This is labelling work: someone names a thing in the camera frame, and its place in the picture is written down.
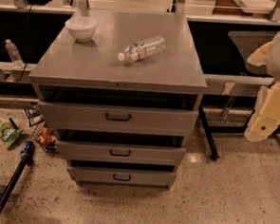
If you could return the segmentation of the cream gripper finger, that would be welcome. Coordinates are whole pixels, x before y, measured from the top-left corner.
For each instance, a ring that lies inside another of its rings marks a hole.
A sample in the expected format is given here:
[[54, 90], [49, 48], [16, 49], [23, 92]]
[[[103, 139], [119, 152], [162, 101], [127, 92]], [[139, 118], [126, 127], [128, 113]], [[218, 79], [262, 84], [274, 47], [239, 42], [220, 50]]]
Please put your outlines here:
[[247, 62], [251, 65], [262, 66], [268, 64], [268, 55], [270, 54], [270, 48], [272, 41], [267, 42], [263, 46], [259, 47], [254, 53], [251, 53], [247, 59]]
[[246, 140], [259, 142], [270, 136], [280, 125], [280, 82], [262, 86], [258, 92], [254, 113], [244, 132]]

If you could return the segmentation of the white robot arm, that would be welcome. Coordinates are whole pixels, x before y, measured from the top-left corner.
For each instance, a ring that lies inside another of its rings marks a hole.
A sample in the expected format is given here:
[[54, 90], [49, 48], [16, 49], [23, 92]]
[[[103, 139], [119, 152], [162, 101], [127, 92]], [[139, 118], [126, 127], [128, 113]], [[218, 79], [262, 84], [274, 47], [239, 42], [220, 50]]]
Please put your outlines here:
[[271, 86], [262, 86], [257, 94], [254, 113], [244, 132], [246, 140], [259, 142], [270, 136], [280, 125], [280, 31], [249, 56], [251, 65], [265, 65], [273, 77]]

